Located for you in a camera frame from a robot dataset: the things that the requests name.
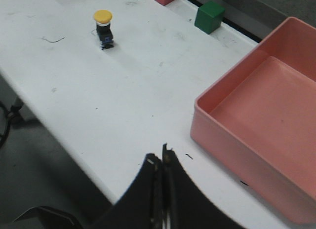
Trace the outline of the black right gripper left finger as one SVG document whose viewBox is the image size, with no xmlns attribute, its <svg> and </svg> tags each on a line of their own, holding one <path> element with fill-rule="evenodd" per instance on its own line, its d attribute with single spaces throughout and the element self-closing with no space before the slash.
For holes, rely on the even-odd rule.
<svg viewBox="0 0 316 229">
<path fill-rule="evenodd" d="M 162 228 L 162 165 L 153 153 L 124 195 L 91 227 L 93 229 Z"/>
</svg>

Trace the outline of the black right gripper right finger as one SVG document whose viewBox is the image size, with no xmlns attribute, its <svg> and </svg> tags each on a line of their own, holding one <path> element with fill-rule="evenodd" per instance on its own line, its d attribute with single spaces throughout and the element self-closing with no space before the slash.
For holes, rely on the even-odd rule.
<svg viewBox="0 0 316 229">
<path fill-rule="evenodd" d="M 195 185 L 176 153 L 162 147 L 164 203 L 172 229 L 241 229 Z"/>
</svg>

